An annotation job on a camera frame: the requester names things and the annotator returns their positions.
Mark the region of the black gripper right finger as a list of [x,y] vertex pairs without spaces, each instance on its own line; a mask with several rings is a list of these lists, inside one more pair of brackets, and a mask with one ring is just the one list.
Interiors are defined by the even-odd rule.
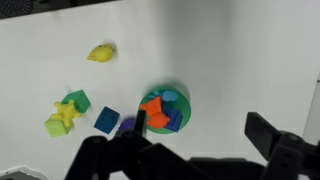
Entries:
[[244,133],[267,161],[260,180],[320,180],[319,144],[310,144],[300,136],[277,130],[257,112],[248,112]]

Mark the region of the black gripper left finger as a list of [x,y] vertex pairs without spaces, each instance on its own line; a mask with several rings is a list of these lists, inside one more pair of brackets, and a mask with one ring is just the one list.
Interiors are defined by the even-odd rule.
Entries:
[[174,176],[165,148],[143,137],[146,112],[139,110],[132,129],[119,131],[111,140],[86,138],[64,180],[109,180],[122,171],[130,180],[169,180]]

